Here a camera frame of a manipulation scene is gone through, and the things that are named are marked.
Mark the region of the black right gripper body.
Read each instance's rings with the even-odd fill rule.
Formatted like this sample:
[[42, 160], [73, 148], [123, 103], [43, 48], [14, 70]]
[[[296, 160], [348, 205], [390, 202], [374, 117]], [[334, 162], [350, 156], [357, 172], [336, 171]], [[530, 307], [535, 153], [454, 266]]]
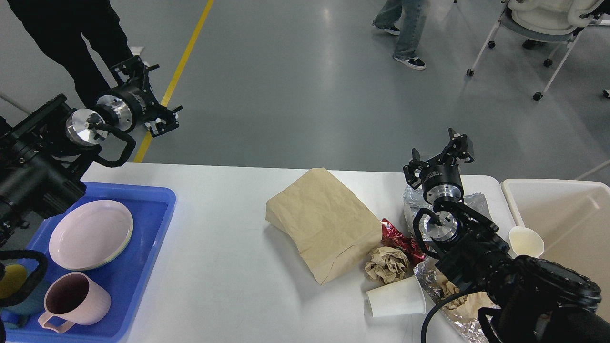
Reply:
[[423, 189], [423, 198], [434, 205], [440, 198], [451, 198], [453, 202], [462, 202], [464, 189], [459, 173], [459, 162], [456, 158], [434, 157], [421, 169], [419, 177]]

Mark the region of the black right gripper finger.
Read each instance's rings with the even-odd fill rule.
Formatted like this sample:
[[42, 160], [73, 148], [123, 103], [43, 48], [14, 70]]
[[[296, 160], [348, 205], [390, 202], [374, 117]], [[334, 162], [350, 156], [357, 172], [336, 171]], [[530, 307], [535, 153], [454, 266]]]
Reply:
[[412, 149], [412, 158], [410, 162], [404, 165], [404, 175], [408, 185], [412, 189], [418, 189], [422, 183], [420, 174], [424, 169], [427, 169], [427, 161], [422, 161], [420, 152], [417, 149]]
[[458, 134], [453, 128], [448, 128], [448, 133], [449, 143], [441, 152], [439, 163], [446, 166], [473, 163], [475, 159], [471, 139], [465, 134]]

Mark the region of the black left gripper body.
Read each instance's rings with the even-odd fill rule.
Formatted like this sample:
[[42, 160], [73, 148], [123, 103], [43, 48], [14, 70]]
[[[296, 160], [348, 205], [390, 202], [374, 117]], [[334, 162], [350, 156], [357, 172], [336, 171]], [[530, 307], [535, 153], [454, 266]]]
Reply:
[[122, 85], [103, 92], [95, 111], [105, 123], [130, 133], [138, 124], [144, 124], [152, 133], [159, 133], [159, 101], [150, 88]]

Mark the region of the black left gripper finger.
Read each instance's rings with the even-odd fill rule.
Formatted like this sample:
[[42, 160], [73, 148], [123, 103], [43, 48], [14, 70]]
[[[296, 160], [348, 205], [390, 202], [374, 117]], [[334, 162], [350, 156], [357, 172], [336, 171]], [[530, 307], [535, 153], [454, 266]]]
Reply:
[[111, 74], [118, 87], [131, 85], [148, 95], [154, 91], [150, 84], [150, 72], [159, 68], [159, 64], [149, 65], [140, 56], [131, 56], [111, 67]]
[[183, 106], [168, 109], [162, 105], [152, 105], [144, 116], [144, 126], [152, 137], [164, 135], [179, 128], [178, 112], [183, 110]]

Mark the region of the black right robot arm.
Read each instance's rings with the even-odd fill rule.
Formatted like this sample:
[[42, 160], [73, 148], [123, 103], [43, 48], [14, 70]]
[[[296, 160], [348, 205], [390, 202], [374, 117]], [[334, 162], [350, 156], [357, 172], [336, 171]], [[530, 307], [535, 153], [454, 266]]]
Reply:
[[464, 203], [459, 165], [474, 161], [473, 144], [453, 128], [448, 133], [449, 143], [440, 154], [423, 160], [414, 148], [403, 167], [406, 182], [421, 188], [430, 205], [413, 219], [415, 240], [459, 289], [427, 313], [421, 342], [443, 306], [484, 292], [496, 304], [478, 310], [491, 343], [607, 343], [610, 327], [596, 314], [602, 296], [595, 282], [546, 259], [511, 257], [498, 226]]

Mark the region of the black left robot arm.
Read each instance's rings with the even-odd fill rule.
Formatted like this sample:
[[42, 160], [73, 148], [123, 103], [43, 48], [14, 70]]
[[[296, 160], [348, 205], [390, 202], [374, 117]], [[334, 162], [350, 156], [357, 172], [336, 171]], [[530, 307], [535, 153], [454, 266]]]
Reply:
[[181, 106], [169, 109], [155, 97], [148, 65], [139, 55], [110, 67], [117, 85], [93, 106], [75, 109], [59, 94], [15, 126], [1, 119], [1, 244], [26, 229], [30, 212], [63, 215], [85, 196], [82, 177], [92, 164], [116, 168], [136, 147], [138, 124], [158, 137], [179, 128]]

